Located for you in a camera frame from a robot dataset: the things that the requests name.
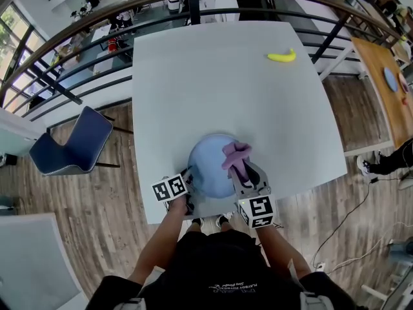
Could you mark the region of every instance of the black shirt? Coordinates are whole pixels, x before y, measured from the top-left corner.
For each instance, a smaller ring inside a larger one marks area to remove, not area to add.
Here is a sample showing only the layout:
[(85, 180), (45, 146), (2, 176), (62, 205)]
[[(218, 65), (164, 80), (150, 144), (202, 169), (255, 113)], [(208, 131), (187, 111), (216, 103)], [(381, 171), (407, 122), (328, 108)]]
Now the black shirt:
[[(144, 298), (148, 310), (166, 309), (300, 309), (302, 289), (276, 275), (258, 246), (240, 232), (205, 236), (193, 232), (178, 243), (169, 268), (152, 284), (142, 286), (116, 276), (103, 278), (87, 310), (113, 310), (131, 298)], [(356, 308), (351, 297), (325, 273), (300, 279), (303, 287), (330, 298), (335, 310)]]

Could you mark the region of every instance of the blue chair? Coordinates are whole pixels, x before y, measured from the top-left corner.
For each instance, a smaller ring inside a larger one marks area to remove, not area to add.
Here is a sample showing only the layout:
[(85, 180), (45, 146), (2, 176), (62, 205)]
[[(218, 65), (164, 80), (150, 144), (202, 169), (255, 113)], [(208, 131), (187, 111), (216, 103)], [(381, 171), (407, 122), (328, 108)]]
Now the blue chair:
[(49, 133), (44, 133), (30, 149), (30, 157), (45, 176), (86, 174), (95, 166), (120, 168), (97, 160), (112, 130), (133, 132), (114, 127), (108, 119), (113, 120), (85, 107), (65, 145), (59, 145)]

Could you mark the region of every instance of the hand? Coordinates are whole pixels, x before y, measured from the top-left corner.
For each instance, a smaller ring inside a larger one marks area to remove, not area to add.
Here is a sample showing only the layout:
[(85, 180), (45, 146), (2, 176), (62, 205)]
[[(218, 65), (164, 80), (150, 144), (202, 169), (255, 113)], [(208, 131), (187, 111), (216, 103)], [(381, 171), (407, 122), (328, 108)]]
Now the hand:
[(182, 195), (170, 202), (169, 212), (175, 212), (184, 216), (187, 210), (188, 208), (186, 207), (186, 195)]

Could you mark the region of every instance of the wooden handrail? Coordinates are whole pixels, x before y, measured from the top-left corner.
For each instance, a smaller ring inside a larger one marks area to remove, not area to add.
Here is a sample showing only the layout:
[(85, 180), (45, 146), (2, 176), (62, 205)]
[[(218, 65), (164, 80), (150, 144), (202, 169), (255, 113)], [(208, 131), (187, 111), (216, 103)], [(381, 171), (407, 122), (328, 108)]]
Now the wooden handrail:
[[(58, 34), (56, 34), (54, 37), (52, 37), (50, 40), (48, 40), (45, 44), (43, 44), (39, 49), (37, 49), (3, 84), (1, 90), (0, 90), (0, 97), (2, 96), (3, 92), (6, 91), (12, 83), (17, 79), (17, 77), (24, 72), (28, 67), (33, 65), (38, 59), (42, 58), (47, 52), (49, 52), (51, 49), (56, 47), (58, 44), (62, 43), (63, 41), (67, 40), (69, 37), (74, 36), (78, 32), (82, 31), (83, 29), (92, 26), (106, 18), (108, 18), (111, 15), (118, 14), (120, 12), (123, 12), (125, 10), (132, 9), (137, 6), (143, 6), (147, 5), (150, 3), (155, 3), (158, 1), (162, 0), (126, 0), (126, 1), (121, 1), (116, 4), (108, 5), (96, 12), (93, 12), (89, 14), (88, 16), (82, 18), (81, 20), (71, 24), (67, 28), (63, 29), (60, 31)], [(396, 39), (401, 39), (399, 34), (393, 29), (387, 27), (384, 25), (382, 22), (376, 21), (375, 19), (371, 18), (370, 16), (357, 11), (356, 9), (344, 5), (343, 3), (340, 3), (339, 1), (336, 0), (307, 0), (307, 1), (312, 1), (315, 3), (319, 3), (325, 6), (329, 6), (331, 8), (335, 8), (337, 10), (341, 10), (343, 12), (347, 12), (351, 15), (355, 15), (358, 18), (382, 29), (384, 32), (390, 34), (392, 37)]]

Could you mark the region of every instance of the blue plate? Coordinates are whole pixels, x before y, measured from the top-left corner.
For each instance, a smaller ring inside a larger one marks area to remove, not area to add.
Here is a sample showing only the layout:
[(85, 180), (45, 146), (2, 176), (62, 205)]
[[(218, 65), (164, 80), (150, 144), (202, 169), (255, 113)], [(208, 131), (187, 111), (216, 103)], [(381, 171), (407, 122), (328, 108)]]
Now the blue plate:
[(194, 187), (209, 198), (227, 198), (235, 194), (228, 171), (222, 169), (225, 154), (222, 148), (237, 139), (224, 134), (212, 134), (196, 144), (189, 155)]
[(392, 90), (393, 92), (397, 92), (398, 91), (398, 81), (394, 77), (393, 72), (391, 72), (391, 70), (386, 67), (384, 69), (384, 73), (385, 73), (385, 79), (386, 79), (387, 85), (388, 85), (388, 87), (390, 87), (390, 90)]

